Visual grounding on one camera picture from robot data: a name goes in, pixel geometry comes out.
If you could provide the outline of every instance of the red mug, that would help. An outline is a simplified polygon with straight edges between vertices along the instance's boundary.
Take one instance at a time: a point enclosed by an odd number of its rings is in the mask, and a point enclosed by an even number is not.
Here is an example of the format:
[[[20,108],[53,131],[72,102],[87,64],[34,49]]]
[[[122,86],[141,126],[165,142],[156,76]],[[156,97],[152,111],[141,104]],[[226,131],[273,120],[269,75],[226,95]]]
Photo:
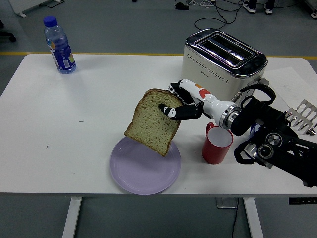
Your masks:
[[[206,126],[206,137],[202,149],[202,156],[210,164],[223,161],[233,142],[231,131],[223,129],[212,122]]]

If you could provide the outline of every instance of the white toaster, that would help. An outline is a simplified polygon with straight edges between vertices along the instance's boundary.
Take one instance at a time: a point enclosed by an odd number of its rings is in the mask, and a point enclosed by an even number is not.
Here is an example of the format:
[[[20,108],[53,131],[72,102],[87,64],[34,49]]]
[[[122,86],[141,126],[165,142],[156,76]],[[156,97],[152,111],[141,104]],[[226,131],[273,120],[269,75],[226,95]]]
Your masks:
[[[267,58],[261,52],[222,31],[205,29],[185,42],[181,79],[229,101],[240,89],[258,83],[266,66]],[[242,98],[252,93],[249,90]]]

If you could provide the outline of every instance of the blue bottle cap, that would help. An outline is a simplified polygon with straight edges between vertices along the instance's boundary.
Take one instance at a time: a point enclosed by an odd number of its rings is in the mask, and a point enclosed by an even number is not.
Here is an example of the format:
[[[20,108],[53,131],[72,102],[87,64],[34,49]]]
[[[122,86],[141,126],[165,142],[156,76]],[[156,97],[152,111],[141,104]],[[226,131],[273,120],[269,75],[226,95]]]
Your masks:
[[[43,19],[46,27],[52,27],[57,25],[57,20],[54,16],[47,16]]]

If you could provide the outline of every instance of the bottle label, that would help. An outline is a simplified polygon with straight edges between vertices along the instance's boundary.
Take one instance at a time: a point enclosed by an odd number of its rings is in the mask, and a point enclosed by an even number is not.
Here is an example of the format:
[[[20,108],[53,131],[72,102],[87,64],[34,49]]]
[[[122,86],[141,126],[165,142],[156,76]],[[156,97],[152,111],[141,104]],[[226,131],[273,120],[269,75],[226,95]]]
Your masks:
[[[69,44],[63,49],[57,50],[53,41],[48,41],[48,46],[53,55],[57,68],[60,70],[71,69],[75,66],[75,60]]]

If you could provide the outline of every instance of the metal spatula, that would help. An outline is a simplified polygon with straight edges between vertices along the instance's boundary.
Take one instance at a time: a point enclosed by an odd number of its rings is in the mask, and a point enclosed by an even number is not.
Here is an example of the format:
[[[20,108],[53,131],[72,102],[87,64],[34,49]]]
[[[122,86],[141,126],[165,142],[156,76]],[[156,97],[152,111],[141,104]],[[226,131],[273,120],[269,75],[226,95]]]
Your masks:
[[[292,123],[292,127],[298,127],[297,131],[303,135],[315,135],[313,120],[317,117],[317,108],[304,99],[296,109],[290,108],[286,111],[286,119]]]

